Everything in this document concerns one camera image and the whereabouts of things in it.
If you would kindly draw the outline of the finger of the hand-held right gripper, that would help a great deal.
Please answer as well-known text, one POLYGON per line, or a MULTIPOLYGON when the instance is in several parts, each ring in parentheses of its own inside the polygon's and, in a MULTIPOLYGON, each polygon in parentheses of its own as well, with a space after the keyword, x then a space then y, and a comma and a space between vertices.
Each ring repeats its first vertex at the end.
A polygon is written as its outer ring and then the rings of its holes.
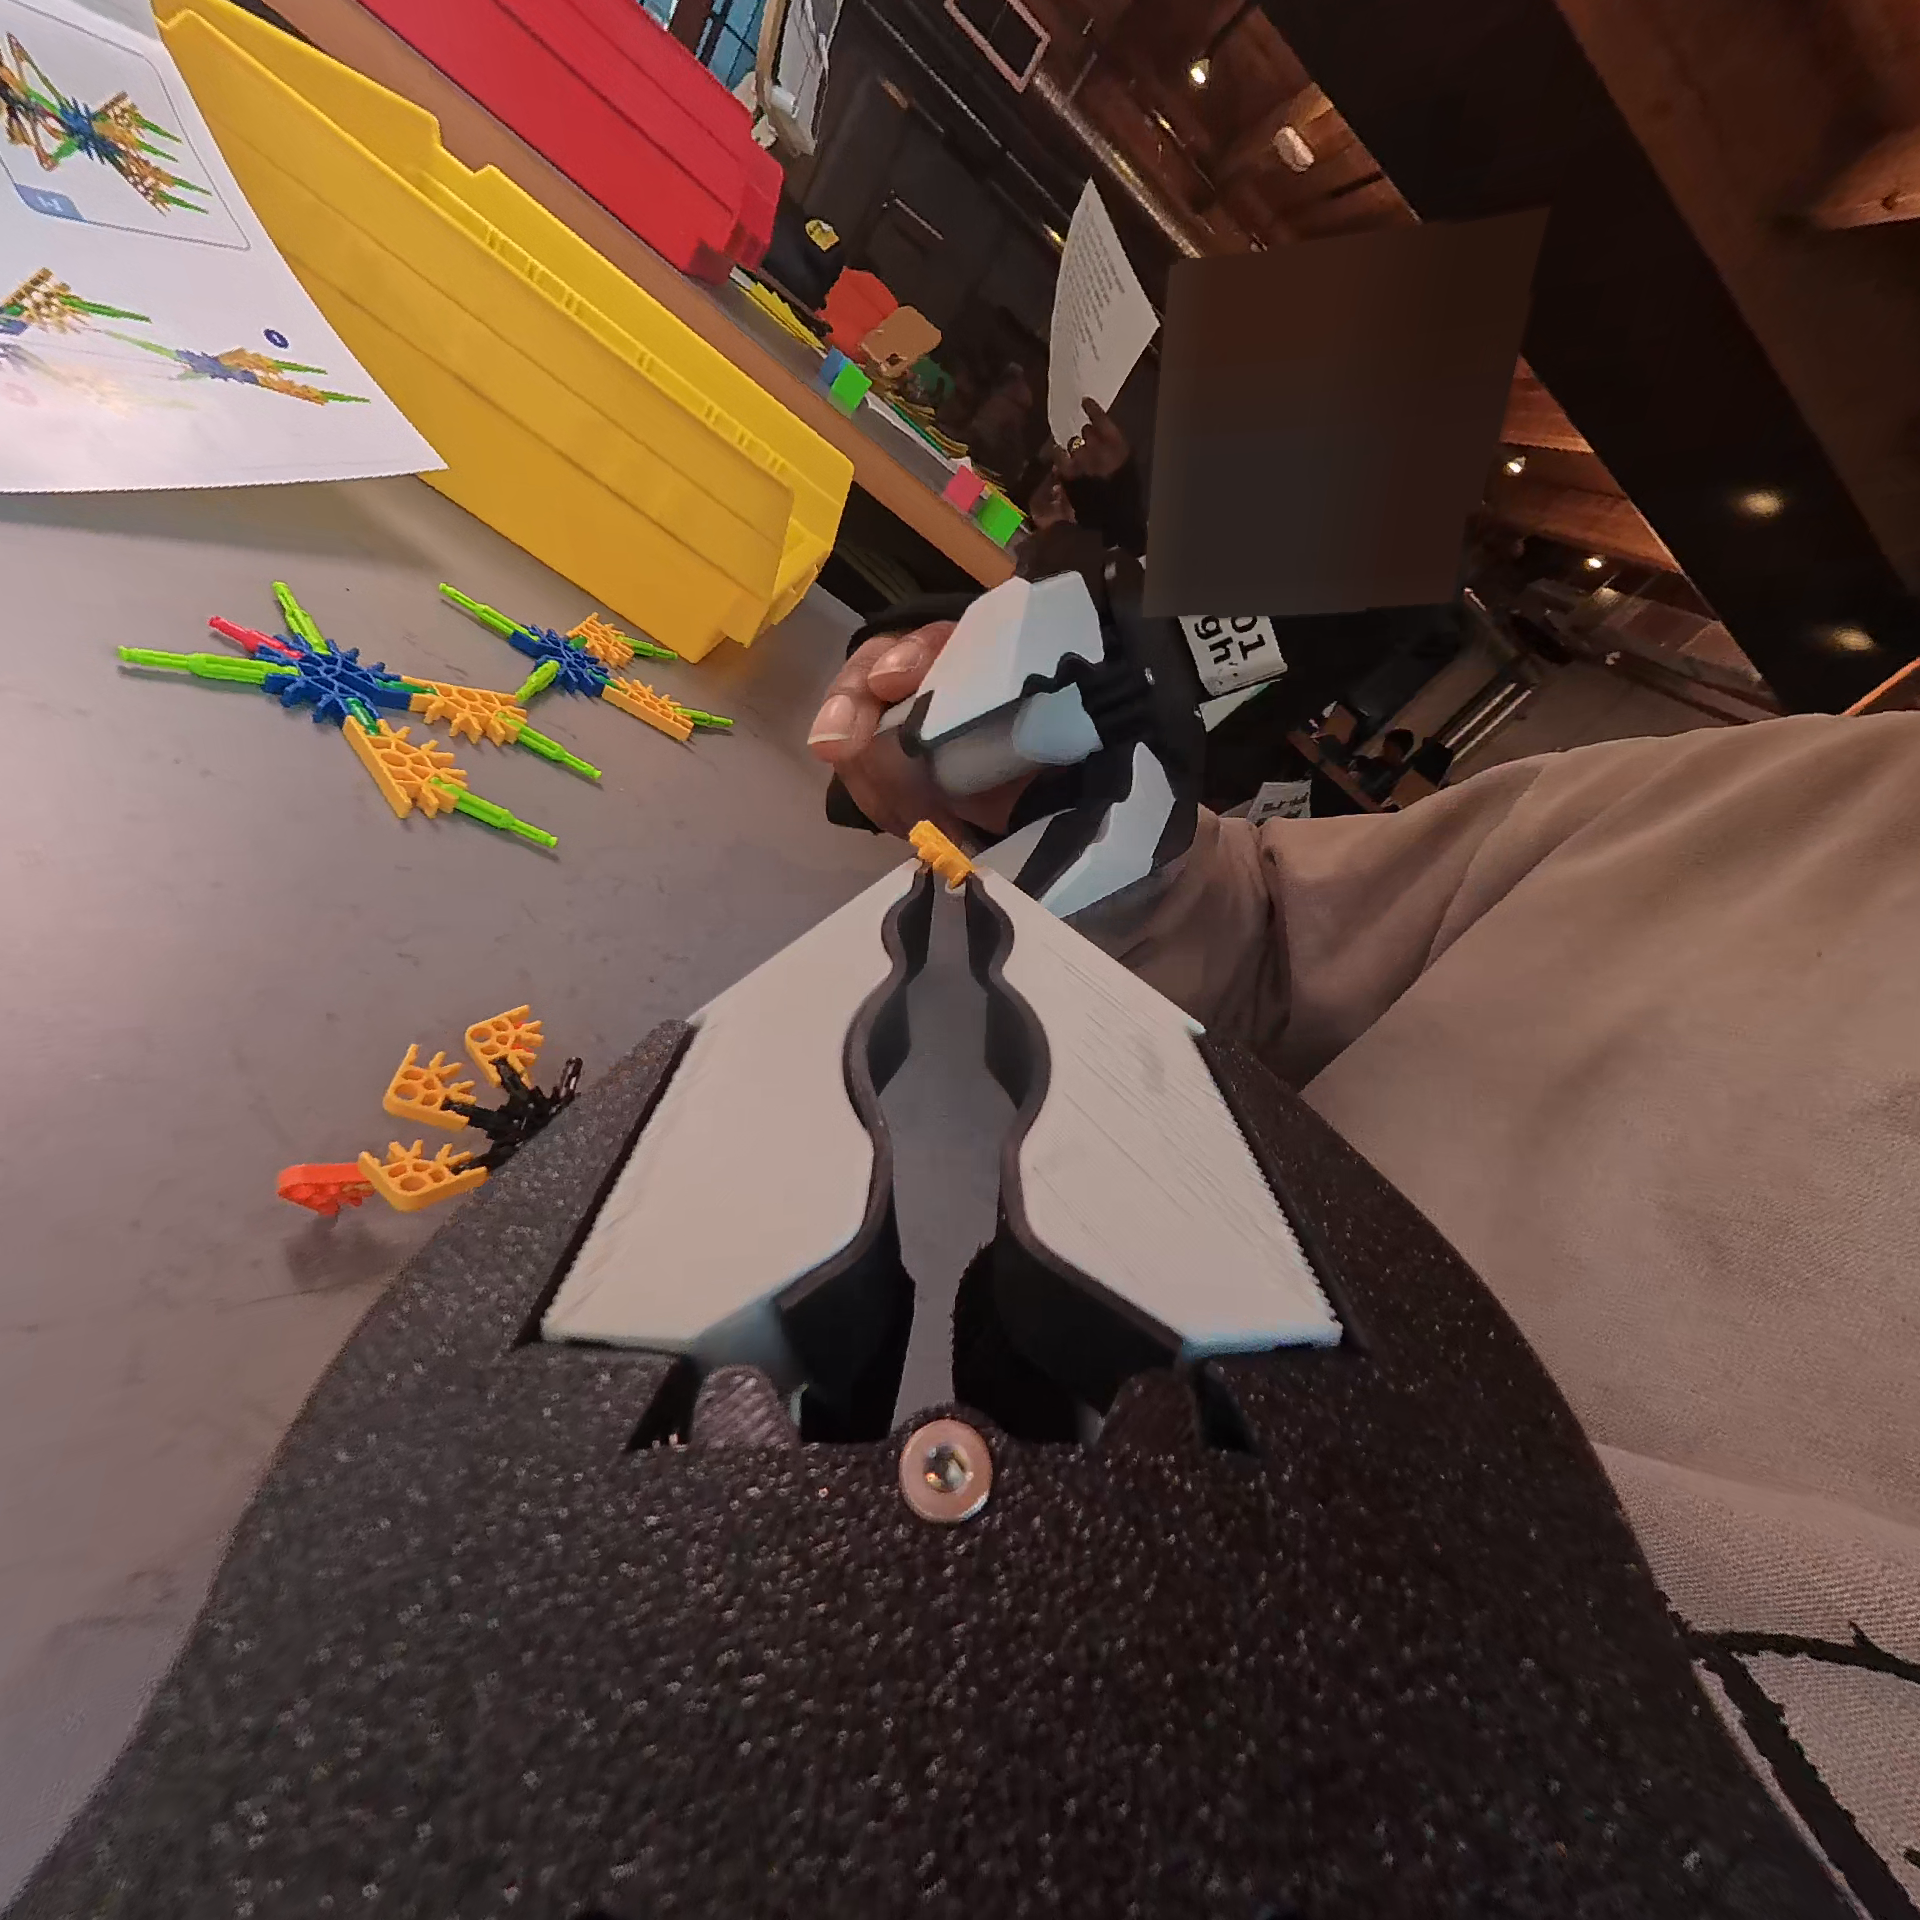
POLYGON ((919 689, 881 715, 878 733, 924 760, 947 798, 1073 768, 1102 750, 1083 684, 1107 660, 1080 574, 1009 580, 958 618, 919 689))
POLYGON ((1029 855, 1029 897, 1061 920, 1142 888, 1192 847, 1198 802, 1179 771, 1140 740, 1121 793, 1046 823, 1029 855))

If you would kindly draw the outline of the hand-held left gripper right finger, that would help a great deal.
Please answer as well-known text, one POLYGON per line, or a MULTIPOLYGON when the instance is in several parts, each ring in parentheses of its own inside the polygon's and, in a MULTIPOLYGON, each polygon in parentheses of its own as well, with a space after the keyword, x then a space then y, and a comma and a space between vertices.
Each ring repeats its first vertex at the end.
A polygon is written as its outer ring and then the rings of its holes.
POLYGON ((1008 878, 968 877, 982 1062, 1009 1105, 993 1230, 959 1281, 959 1400, 1091 1444, 1169 1378, 1200 1448, 1256 1448, 1222 1362, 1341 1322, 1222 1090, 1206 1030, 1008 878))

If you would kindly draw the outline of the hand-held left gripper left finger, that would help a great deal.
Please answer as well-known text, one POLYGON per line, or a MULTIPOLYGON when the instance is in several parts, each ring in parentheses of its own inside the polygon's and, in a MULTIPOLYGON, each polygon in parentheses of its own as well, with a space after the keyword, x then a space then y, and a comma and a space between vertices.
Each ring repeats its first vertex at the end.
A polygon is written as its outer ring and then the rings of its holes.
POLYGON ((881 1095, 917 972, 919 874, 896 871, 705 1003, 540 1339, 749 1367, 816 1439, 887 1434, 915 1291, 881 1095))

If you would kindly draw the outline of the yellow black toy wheel assembly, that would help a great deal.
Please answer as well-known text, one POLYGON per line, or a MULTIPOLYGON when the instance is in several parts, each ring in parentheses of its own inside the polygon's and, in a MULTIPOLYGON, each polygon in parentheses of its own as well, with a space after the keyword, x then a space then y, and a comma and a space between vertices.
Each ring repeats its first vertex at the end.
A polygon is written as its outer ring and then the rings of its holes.
POLYGON ((421 1058, 409 1045, 383 1089, 382 1110, 418 1139, 394 1139, 350 1162, 287 1164, 276 1176, 276 1199, 332 1221, 367 1202, 421 1214, 483 1188, 579 1092, 582 1058, 565 1058, 552 1086, 538 1082, 544 1045, 544 1023, 526 1003, 469 1023, 459 1062, 441 1050, 421 1058))

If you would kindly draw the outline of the person's right forearm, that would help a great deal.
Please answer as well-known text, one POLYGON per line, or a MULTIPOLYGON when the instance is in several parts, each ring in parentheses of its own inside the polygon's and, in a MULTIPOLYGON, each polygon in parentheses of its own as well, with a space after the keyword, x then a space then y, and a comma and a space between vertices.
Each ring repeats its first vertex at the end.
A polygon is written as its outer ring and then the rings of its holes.
POLYGON ((1452 1003, 1552 1035, 1605 991, 1758 1012, 1846 938, 1916 965, 1916 715, 1792 716, 1503 762, 1404 813, 1254 826, 1072 917, 1295 1090, 1452 1003))

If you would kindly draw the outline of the grey desk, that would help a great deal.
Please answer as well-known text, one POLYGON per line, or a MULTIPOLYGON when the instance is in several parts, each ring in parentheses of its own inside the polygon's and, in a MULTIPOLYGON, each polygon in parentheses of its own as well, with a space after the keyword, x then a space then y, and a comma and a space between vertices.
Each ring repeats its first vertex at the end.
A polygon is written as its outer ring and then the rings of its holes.
POLYGON ((402 1133, 408 1045, 527 1003, 601 1075, 893 864, 823 817, 805 734, 858 615, 812 589, 751 647, 649 680, 729 733, 690 744, 558 698, 601 773, 466 750, 556 836, 398 820, 329 730, 230 684, 123 673, 322 632, 509 689, 438 595, 553 628, 601 609, 415 478, 4 498, 1 1875, 90 1798, 208 1596, 334 1355, 452 1210, 326 1221, 276 1172, 402 1133))

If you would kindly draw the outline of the person's right hand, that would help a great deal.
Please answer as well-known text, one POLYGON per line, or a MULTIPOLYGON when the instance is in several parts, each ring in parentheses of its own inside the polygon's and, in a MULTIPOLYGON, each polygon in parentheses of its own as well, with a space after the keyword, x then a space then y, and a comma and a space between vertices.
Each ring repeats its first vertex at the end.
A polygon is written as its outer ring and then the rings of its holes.
POLYGON ((805 744, 873 832, 905 841, 919 823, 929 823, 971 850, 1008 834, 1033 774, 953 796, 939 788, 924 759, 908 756, 893 734, 879 734, 887 710, 917 698, 953 626, 953 620, 931 620, 862 641, 829 680, 805 744))

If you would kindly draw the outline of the white paper sheet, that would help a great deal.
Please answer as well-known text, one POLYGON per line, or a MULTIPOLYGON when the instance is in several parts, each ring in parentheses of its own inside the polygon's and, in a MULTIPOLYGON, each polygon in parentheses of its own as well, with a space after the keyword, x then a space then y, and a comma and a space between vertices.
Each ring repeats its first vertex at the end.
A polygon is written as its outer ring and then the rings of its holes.
POLYGON ((1159 330, 1117 228, 1087 180, 1070 217, 1047 333, 1046 425, 1065 450, 1087 427, 1085 403, 1107 412, 1159 330))

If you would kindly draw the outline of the small blue green toy assembly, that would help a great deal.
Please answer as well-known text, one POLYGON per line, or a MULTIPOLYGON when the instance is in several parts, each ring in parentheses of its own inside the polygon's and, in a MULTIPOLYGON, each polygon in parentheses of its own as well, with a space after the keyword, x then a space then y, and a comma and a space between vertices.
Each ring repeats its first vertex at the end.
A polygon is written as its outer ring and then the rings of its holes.
POLYGON ((606 616, 587 615, 569 631, 558 632, 519 623, 448 583, 438 584, 438 596, 503 641, 519 658, 534 663, 514 697, 522 707, 546 692, 563 692, 615 709, 679 744, 693 734, 727 734, 735 727, 729 716, 687 707, 633 678, 630 668, 636 663, 679 663, 682 656, 662 642, 624 632, 606 616))

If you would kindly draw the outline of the person's torso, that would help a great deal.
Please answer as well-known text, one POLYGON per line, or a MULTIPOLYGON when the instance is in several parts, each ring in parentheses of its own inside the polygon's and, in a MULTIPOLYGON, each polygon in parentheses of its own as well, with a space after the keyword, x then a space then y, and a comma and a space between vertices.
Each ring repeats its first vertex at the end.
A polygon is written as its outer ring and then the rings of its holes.
POLYGON ((1916 1917, 1916 965, 1389 1017, 1308 1103, 1546 1361, 1746 1753, 1916 1917))

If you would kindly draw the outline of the yellow plastic bin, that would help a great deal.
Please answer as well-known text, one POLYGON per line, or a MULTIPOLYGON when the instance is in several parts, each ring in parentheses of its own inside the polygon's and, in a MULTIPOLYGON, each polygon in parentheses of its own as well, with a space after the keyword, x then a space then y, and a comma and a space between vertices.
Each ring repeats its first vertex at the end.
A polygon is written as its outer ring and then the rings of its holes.
POLYGON ((433 489, 687 660, 792 615, 851 493, 838 446, 432 112, 233 4, 157 33, 433 489))

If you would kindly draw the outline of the large blue green toy assembly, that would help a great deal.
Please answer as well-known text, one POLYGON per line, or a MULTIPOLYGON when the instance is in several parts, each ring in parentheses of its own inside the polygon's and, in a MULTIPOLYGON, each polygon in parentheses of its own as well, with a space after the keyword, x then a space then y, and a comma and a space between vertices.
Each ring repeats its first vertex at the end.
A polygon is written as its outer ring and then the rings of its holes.
POLYGON ((574 778, 601 780, 597 767, 531 727, 527 692, 394 673, 353 647, 327 641, 283 583, 273 584, 273 596, 279 632, 214 616, 205 626, 223 641, 226 652, 122 642, 116 660, 132 673, 244 689, 277 709, 303 710, 313 724, 338 733, 399 820, 459 817, 544 853, 559 845, 552 832, 478 795, 452 753, 454 743, 522 753, 574 778))

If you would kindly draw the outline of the red plastic bin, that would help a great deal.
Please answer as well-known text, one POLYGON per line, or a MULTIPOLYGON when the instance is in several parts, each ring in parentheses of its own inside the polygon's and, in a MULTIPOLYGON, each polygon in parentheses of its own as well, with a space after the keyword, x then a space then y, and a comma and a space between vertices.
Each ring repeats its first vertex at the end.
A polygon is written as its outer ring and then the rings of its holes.
POLYGON ((720 284, 761 267, 779 163, 748 108, 642 4, 365 10, 683 276, 720 284))

